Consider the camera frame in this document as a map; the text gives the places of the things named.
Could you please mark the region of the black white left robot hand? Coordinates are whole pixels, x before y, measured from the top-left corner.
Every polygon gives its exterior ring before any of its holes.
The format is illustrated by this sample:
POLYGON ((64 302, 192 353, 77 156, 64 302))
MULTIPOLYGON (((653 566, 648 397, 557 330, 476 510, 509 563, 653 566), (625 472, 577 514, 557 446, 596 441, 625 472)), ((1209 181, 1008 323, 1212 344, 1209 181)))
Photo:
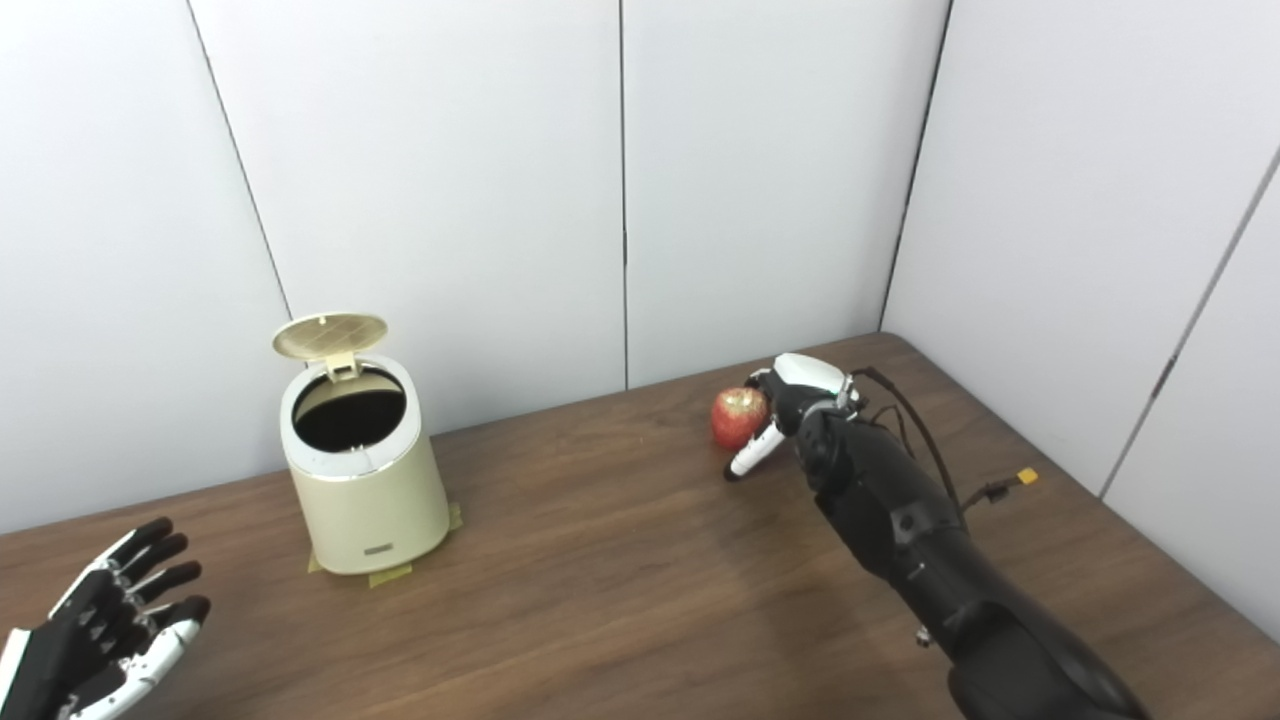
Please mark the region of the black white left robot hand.
POLYGON ((170 518, 125 533, 88 562, 45 620, 10 630, 3 648, 3 717, 120 719, 184 656, 210 598, 161 597, 198 579, 170 518))

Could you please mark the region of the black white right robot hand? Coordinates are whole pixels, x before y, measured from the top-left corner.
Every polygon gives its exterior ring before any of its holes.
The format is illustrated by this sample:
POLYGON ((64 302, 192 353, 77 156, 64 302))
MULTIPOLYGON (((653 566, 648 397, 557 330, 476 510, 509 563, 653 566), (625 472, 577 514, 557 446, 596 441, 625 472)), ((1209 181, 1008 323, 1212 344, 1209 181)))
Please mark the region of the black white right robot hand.
POLYGON ((851 374, 803 354, 776 356, 771 366, 753 372, 739 388, 760 392, 768 409, 751 424, 745 446, 724 465, 727 482, 741 480, 786 439, 797 437, 810 415, 827 413, 850 420, 865 407, 851 374))

